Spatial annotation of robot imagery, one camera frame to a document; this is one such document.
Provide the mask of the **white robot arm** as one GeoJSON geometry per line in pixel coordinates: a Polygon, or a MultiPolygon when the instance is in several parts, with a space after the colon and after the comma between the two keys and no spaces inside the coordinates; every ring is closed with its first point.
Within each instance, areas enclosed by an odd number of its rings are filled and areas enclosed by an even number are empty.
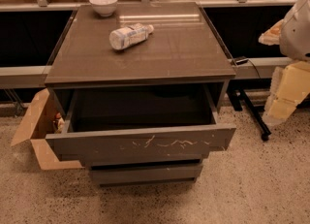
{"type": "Polygon", "coordinates": [[[297,0],[285,17],[262,33],[259,42],[278,45],[293,62],[276,67],[263,113],[268,126],[285,122],[310,94],[310,0],[297,0]]]}

